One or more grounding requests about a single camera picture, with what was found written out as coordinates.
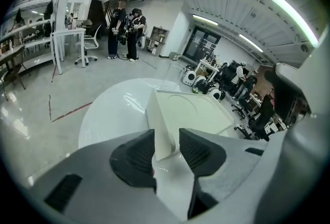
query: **door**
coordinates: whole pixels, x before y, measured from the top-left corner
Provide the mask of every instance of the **door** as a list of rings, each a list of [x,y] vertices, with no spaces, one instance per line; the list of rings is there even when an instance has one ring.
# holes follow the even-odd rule
[[[208,29],[195,27],[184,51],[184,56],[199,63],[206,53],[211,53],[215,49],[219,40],[220,36]]]

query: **floor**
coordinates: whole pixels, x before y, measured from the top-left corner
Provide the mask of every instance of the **floor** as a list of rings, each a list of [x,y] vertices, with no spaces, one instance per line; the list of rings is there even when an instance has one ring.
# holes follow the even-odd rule
[[[63,74],[59,75],[52,62],[23,74],[26,90],[20,84],[8,85],[0,97],[0,141],[2,153],[8,169],[23,186],[31,185],[48,169],[78,149],[80,125],[90,103],[103,91],[119,82],[134,78],[158,78],[166,76],[169,59],[155,57],[141,50],[140,59],[129,62],[120,59],[108,60],[107,40],[100,41],[99,49],[89,54],[98,56],[85,68],[74,64],[79,50],[67,44],[67,56],[61,63]],[[119,54],[126,52],[120,45]],[[180,83],[183,92],[191,88]],[[237,114],[232,113],[227,96],[222,101],[232,114],[234,125],[227,133],[230,137],[242,137],[234,130],[242,123]]]

